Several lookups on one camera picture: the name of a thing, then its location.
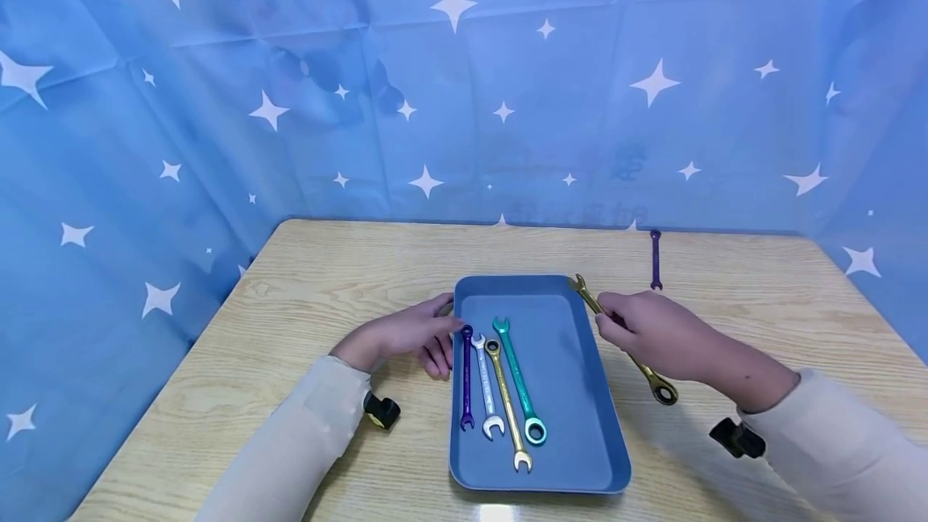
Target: left hand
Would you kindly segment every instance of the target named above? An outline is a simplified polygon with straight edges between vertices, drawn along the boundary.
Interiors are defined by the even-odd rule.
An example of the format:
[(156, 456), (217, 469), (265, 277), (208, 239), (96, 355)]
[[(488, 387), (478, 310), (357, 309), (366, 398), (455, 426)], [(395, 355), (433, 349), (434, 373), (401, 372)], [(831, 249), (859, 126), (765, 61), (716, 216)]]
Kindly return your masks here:
[(438, 314), (453, 300), (451, 292), (445, 292), (368, 321), (342, 339), (331, 354), (355, 369), (371, 373), (383, 359), (415, 352), (429, 376), (447, 379), (452, 364), (451, 333), (459, 331), (464, 322)]

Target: green wrench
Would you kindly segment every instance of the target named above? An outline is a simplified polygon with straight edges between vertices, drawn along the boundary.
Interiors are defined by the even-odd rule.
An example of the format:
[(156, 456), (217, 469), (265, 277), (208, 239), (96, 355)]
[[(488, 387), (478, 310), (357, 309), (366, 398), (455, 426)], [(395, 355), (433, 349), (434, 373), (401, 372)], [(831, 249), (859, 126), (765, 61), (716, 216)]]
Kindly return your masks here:
[(506, 361), (509, 364), (509, 373), (512, 373), (512, 380), (516, 383), (516, 391), (519, 393), (519, 402), (523, 406), (525, 414), (525, 437), (533, 446), (540, 446), (548, 439), (548, 427), (538, 419), (535, 413), (535, 407), (532, 406), (532, 400), (529, 399), (528, 389), (525, 388), (525, 380), (521, 375), (519, 362), (516, 359), (516, 351), (512, 349), (512, 340), (509, 340), (509, 320), (495, 318), (493, 320), (493, 330), (499, 335), (499, 340), (503, 344), (503, 350), (506, 351)]

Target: wrench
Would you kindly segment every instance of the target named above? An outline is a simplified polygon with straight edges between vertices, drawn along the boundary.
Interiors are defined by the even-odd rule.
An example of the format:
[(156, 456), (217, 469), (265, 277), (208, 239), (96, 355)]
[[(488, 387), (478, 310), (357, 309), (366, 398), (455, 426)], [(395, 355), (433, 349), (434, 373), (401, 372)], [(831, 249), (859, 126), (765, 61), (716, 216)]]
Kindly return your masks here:
[(466, 426), (474, 429), (474, 416), (470, 414), (470, 337), (474, 334), (474, 328), (470, 325), (464, 325), (462, 337), (464, 337), (464, 414), (462, 416), (462, 430), (466, 431)]
[[(575, 291), (578, 291), (580, 297), (590, 306), (590, 310), (593, 311), (593, 314), (605, 313), (601, 304), (593, 298), (593, 295), (590, 294), (590, 289), (586, 288), (586, 280), (583, 280), (582, 277), (578, 274), (578, 279), (574, 280), (573, 278), (568, 278), (567, 282), (570, 284), (570, 288)], [(625, 320), (622, 317), (613, 317), (613, 321), (617, 321), (619, 325), (624, 328), (628, 328), (625, 325)], [(658, 400), (661, 405), (673, 405), (676, 404), (679, 399), (679, 394), (677, 394), (677, 388), (673, 386), (670, 381), (667, 381), (664, 377), (654, 373), (651, 367), (647, 365), (642, 365), (637, 362), (637, 359), (628, 356), (632, 359), (632, 362), (635, 363), (635, 366), (639, 368), (641, 374), (645, 376), (648, 380), (648, 385), (651, 387), (651, 393), (654, 395), (654, 399)]]
[(483, 405), (487, 407), (487, 418), (483, 420), (483, 435), (487, 436), (489, 441), (493, 441), (493, 426), (499, 426), (499, 435), (506, 435), (506, 426), (503, 424), (503, 418), (496, 416), (496, 407), (493, 405), (493, 389), (490, 388), (490, 376), (487, 370), (487, 356), (483, 353), (483, 345), (487, 339), (483, 334), (478, 334), (476, 339), (471, 339), (470, 344), (477, 350), (477, 364), (480, 365), (480, 381), (483, 385)]
[(525, 463), (528, 472), (532, 473), (532, 456), (525, 450), (525, 444), (521, 441), (519, 433), (519, 422), (516, 420), (516, 411), (512, 407), (512, 398), (509, 396), (509, 388), (506, 385), (506, 375), (503, 375), (503, 364), (499, 360), (499, 350), (502, 349), (499, 341), (490, 339), (484, 346), (493, 362), (493, 369), (496, 371), (496, 382), (499, 383), (499, 394), (503, 398), (503, 408), (506, 410), (506, 418), (509, 420), (509, 429), (512, 431), (512, 444), (516, 449), (515, 457), (512, 459), (512, 465), (516, 471), (519, 471), (519, 464)]
[(535, 407), (532, 406), (532, 400), (529, 399), (528, 389), (525, 387), (525, 379), (519, 368), (519, 361), (516, 359), (516, 351), (512, 349), (512, 340), (509, 339), (509, 320), (494, 319), (493, 329), (499, 334), (499, 340), (503, 343), (503, 350), (506, 351), (506, 361), (509, 363), (509, 373), (512, 374), (512, 380), (516, 383), (516, 392), (519, 393), (519, 402), (523, 406), (525, 415), (525, 436), (528, 442), (535, 446), (540, 446), (548, 439), (548, 427), (538, 419), (535, 413)]
[(659, 288), (664, 291), (661, 284), (661, 253), (657, 242), (661, 239), (660, 230), (651, 230), (651, 289)]

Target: blue curtain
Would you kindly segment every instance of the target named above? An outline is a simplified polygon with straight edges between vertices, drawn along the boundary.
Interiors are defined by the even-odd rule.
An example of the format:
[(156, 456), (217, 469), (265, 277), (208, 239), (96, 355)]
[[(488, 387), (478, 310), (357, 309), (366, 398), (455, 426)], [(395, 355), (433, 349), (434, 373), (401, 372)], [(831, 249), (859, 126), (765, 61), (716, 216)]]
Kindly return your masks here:
[(80, 503), (286, 218), (805, 235), (928, 358), (926, 21), (0, 0), (0, 520)]

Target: wooden table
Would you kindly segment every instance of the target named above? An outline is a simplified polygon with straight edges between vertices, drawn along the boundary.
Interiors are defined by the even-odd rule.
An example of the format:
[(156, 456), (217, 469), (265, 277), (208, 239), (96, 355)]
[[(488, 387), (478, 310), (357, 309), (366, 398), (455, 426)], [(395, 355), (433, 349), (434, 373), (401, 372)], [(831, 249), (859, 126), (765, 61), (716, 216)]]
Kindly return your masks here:
[[(665, 234), (665, 295), (789, 365), (814, 366), (928, 442), (928, 371), (841, 271), (799, 238)], [(594, 292), (646, 290), (651, 239), (635, 231), (368, 222), (281, 225), (106, 468), (73, 520), (190, 520), (242, 444), (312, 360), (360, 322), (452, 290), (471, 274), (582, 273)], [(313, 520), (826, 520), (763, 461), (707, 436), (731, 402), (679, 383), (656, 404), (599, 339), (634, 475), (620, 497), (479, 494), (448, 474), (450, 383), (413, 358), (375, 376), (403, 406), (367, 420), (313, 500)]]

